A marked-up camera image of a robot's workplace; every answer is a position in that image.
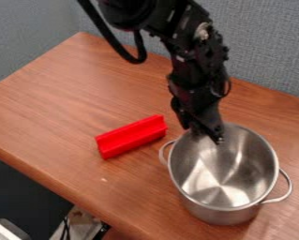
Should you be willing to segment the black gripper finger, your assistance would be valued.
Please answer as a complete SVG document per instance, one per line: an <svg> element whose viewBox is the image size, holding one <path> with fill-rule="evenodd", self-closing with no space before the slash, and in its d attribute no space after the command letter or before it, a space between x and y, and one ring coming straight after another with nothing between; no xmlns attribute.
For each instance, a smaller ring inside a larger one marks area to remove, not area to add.
<svg viewBox="0 0 299 240"><path fill-rule="evenodd" d="M203 125L194 121L190 123L190 128L195 136L207 136L215 144L225 140L225 125L223 122L214 122L211 125Z"/></svg>
<svg viewBox="0 0 299 240"><path fill-rule="evenodd" d="M190 129L190 114L185 108L185 106L181 104L181 101L177 97L171 99L170 106L175 112L177 118L179 120L179 123L182 125L183 129Z"/></svg>

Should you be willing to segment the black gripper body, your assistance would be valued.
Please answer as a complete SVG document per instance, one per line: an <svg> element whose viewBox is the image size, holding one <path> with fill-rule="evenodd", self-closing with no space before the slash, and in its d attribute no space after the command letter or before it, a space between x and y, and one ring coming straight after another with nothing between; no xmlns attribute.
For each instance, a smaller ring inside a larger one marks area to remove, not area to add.
<svg viewBox="0 0 299 240"><path fill-rule="evenodd" d="M219 113L221 99L230 93L230 77L225 66L207 72L195 63L173 63L169 89L190 114L190 122L203 125L223 122Z"/></svg>

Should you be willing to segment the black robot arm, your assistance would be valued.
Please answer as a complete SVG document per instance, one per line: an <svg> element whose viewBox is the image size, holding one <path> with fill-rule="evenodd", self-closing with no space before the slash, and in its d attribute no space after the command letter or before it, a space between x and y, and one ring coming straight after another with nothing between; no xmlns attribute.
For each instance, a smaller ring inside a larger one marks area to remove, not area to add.
<svg viewBox="0 0 299 240"><path fill-rule="evenodd" d="M213 26L210 13L194 0L98 0L109 24L145 30L161 39L171 61L170 106L181 125L215 143L225 140L219 113L230 93L225 62L229 47Z"/></svg>

